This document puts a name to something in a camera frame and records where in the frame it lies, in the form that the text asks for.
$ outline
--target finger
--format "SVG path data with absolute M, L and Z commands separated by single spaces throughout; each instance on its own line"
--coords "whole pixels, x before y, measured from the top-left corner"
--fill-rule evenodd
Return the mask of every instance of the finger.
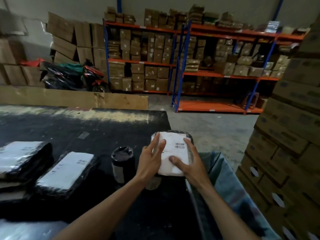
M 157 148 L 157 152 L 155 153 L 154 157 L 161 158 L 161 153 L 163 152 L 164 148 L 166 147 L 166 144 L 167 144 L 167 141 L 165 139 L 160 141 L 158 148 Z
M 184 164 L 178 157 L 170 156 L 169 161 L 176 166 L 178 169 L 182 171 L 182 173 L 186 174 L 188 165 Z
M 150 152 L 152 152 L 152 150 L 158 145 L 159 137 L 160 137 L 160 132 L 156 133 L 153 140 L 150 142 L 150 145 L 148 146 L 148 150 Z
M 188 145 L 188 147 L 191 149 L 193 157 L 199 156 L 197 148 L 192 144 L 192 142 L 190 140 L 188 140 L 187 138 L 184 138 L 183 140 Z

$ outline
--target hand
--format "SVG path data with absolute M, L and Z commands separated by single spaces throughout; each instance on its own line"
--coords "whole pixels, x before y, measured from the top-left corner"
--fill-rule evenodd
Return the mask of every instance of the hand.
M 144 146 L 139 158 L 138 170 L 136 177 L 147 184 L 150 179 L 158 172 L 161 165 L 161 154 L 166 146 L 166 140 L 163 139 L 159 143 L 160 133 L 158 132 L 149 146 Z
M 206 168 L 203 165 L 197 151 L 197 148 L 188 139 L 184 138 L 183 140 L 191 149 L 191 152 L 193 154 L 193 163 L 191 165 L 186 165 L 178 157 L 175 156 L 169 157 L 170 162 L 172 162 L 173 165 L 175 165 L 184 173 L 184 176 L 186 177 L 188 182 L 192 184 L 198 191 L 201 191 L 207 186 L 212 186 Z

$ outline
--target storage rack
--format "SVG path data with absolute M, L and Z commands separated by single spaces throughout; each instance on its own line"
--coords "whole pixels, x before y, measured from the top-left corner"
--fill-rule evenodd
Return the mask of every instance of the storage rack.
M 106 49 L 106 66 L 107 66 L 107 73 L 108 73 L 108 81 L 110 83 L 110 73 L 109 73 L 109 62 L 110 61 L 118 61 L 118 62 L 125 62 L 125 63 L 139 63 L 139 64 L 145 64 L 150 66 L 163 66 L 163 67 L 169 67 L 169 77 L 172 76 L 173 67 L 176 65 L 173 64 L 174 60 L 174 47 L 176 45 L 176 37 L 177 37 L 177 31 L 171 30 L 171 29 L 163 29 L 163 28 L 153 28 L 153 27 L 146 27 L 146 26 L 140 26 L 135 24 L 123 24 L 123 23 L 114 23 L 114 22 L 107 22 L 104 19 L 103 22 L 103 30 L 104 30 L 104 43 L 105 43 L 105 49 Z M 159 32 L 159 33 L 167 33 L 167 34 L 173 34 L 173 43 L 172 43 L 172 52 L 171 52 L 171 58 L 169 64 L 164 63 L 156 63 L 156 62 L 149 62 L 149 61 L 133 61 L 133 60 L 122 60 L 122 59 L 110 59 L 109 58 L 109 49 L 108 49 L 108 31 L 107 27 L 111 28 L 123 28 L 123 29 L 134 29 L 134 30 L 141 30 L 141 31 L 152 31 L 152 32 Z M 170 84 L 168 84 L 168 89 L 166 92 L 164 91 L 133 91 L 133 92 L 146 92 L 146 93 L 163 93 L 169 95 L 169 88 Z
M 174 80 L 173 94 L 171 105 L 175 107 L 175 112 L 179 111 L 209 111 L 209 112 L 232 112 L 232 113 L 261 113 L 263 110 L 259 108 L 249 109 L 249 105 L 253 99 L 254 93 L 257 90 L 258 84 L 261 80 L 277 81 L 278 78 L 273 77 L 251 77 L 251 76 L 224 76 L 212 72 L 210 70 L 198 70 L 198 72 L 184 72 L 186 66 L 186 59 L 188 53 L 188 46 L 190 36 L 204 36 L 204 37 L 216 37 L 222 39 L 234 39 L 236 44 L 233 49 L 233 54 L 236 50 L 238 41 L 250 41 L 256 43 L 271 43 L 270 51 L 264 61 L 263 68 L 266 68 L 267 62 L 270 60 L 270 56 L 274 50 L 276 44 L 288 45 L 292 42 L 301 42 L 304 38 L 303 35 L 287 35 L 281 33 L 266 33 L 266 32 L 255 32 L 251 30 L 234 30 L 231 28 L 219 28 L 210 25 L 199 25 L 192 24 L 189 21 L 181 30 L 177 32 L 178 34 L 186 34 L 184 42 L 182 41 L 182 35 L 180 36 L 178 61 L 177 61 L 177 71 Z M 184 49 L 184 57 L 182 60 L 182 67 L 180 68 L 180 56 Z M 182 81 L 185 75 L 191 76 L 210 76 L 210 77 L 227 77 L 235 79 L 254 79 L 256 80 L 254 89 L 249 96 L 245 108 L 241 108 L 232 103 L 222 103 L 222 102 L 206 102 L 206 101 L 180 101 L 182 94 Z M 176 91 L 177 79 L 179 79 L 179 88 Z

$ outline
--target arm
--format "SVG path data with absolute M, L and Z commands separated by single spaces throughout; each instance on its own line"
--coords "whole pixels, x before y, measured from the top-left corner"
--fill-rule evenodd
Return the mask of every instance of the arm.
M 136 176 L 131 181 L 72 222 L 53 240 L 108 239 L 132 203 L 160 168 L 161 153 L 166 141 L 162 140 L 158 145 L 159 135 L 157 133 L 150 145 L 142 149 Z M 152 150 L 157 145 L 158 148 L 153 155 Z
M 223 239 L 259 240 L 260 238 L 233 212 L 214 189 L 196 147 L 189 140 L 184 139 L 184 141 L 192 151 L 193 163 L 186 165 L 174 156 L 170 156 L 169 160 L 184 173 L 188 182 L 202 195 L 217 222 Z

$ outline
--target blue rack post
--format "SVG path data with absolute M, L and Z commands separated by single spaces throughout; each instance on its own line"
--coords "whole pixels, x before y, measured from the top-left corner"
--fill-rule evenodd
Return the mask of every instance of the blue rack post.
M 176 46 L 176 41 L 177 41 L 177 34 L 175 33 L 173 35 L 173 43 L 172 43 L 172 51 L 171 51 L 171 58 L 170 58 L 170 64 L 173 64 L 174 62 L 174 50 L 175 50 L 175 46 Z M 171 77 L 172 77 L 172 71 L 173 71 L 173 67 L 171 66 L 170 67 L 170 71 L 169 71 L 169 80 L 168 80 L 168 90 L 167 92 L 170 91 L 170 86 L 171 86 Z
M 268 56 L 266 57 L 266 60 L 264 61 L 263 70 L 266 69 L 267 63 L 269 62 L 270 57 L 271 57 L 271 54 L 272 54 L 272 52 L 273 52 L 273 50 L 274 50 L 274 48 L 275 48 L 275 46 L 276 46 L 277 39 L 278 39 L 278 36 L 276 36 L 276 37 L 274 38 L 274 40 L 273 40 L 273 43 L 272 43 L 272 45 L 271 45 L 271 49 L 270 49 L 270 51 L 269 51 L 269 53 L 268 53 Z M 251 103 L 251 101 L 252 101 L 252 99 L 253 99 L 253 97 L 254 97 L 254 93 L 256 92 L 256 90 L 257 90 L 257 88 L 258 88 L 259 82 L 260 82 L 260 80 L 258 80 L 258 81 L 256 82 L 256 84 L 254 85 L 254 89 L 253 89 L 252 93 L 250 94 L 250 97 L 249 97 L 249 99 L 248 99 L 248 101 L 247 101 L 247 104 L 246 104 L 246 106 L 245 106 L 245 109 L 244 109 L 244 110 L 245 110 L 245 113 L 247 112 L 247 110 L 248 110 L 248 108 L 249 108 L 249 106 L 250 106 L 250 103 Z
M 103 33 L 104 33 L 104 47 L 106 49 L 106 69 L 108 73 L 108 82 L 110 84 L 108 31 L 104 22 L 104 18 L 102 19 L 102 22 L 103 22 Z
M 175 107 L 175 112 L 178 112 L 179 109 L 179 103 L 180 103 L 180 97 L 181 97 L 181 92 L 182 92 L 182 81 L 183 81 L 183 73 L 186 68 L 186 62 L 187 62 L 187 55 L 188 55 L 188 47 L 189 47 L 189 41 L 190 41 L 190 29 L 191 29 L 191 23 L 192 21 L 190 20 L 186 26 L 182 26 L 181 28 L 181 34 L 180 34 L 180 44 L 179 44 L 179 52 L 178 52 L 178 60 L 177 60 L 177 68 L 176 68 L 176 77 L 174 80 L 174 86 L 173 86 L 173 93 L 172 93 L 172 101 L 171 104 Z M 184 30 L 187 30 L 186 33 L 186 38 L 184 42 L 182 42 L 182 37 L 184 35 Z M 180 69 L 180 56 L 182 53 L 182 49 L 184 49 L 184 56 L 182 59 L 182 67 Z M 176 83 L 177 83 L 177 75 L 179 76 L 179 89 L 178 89 L 178 94 L 175 96 L 175 89 L 176 89 Z

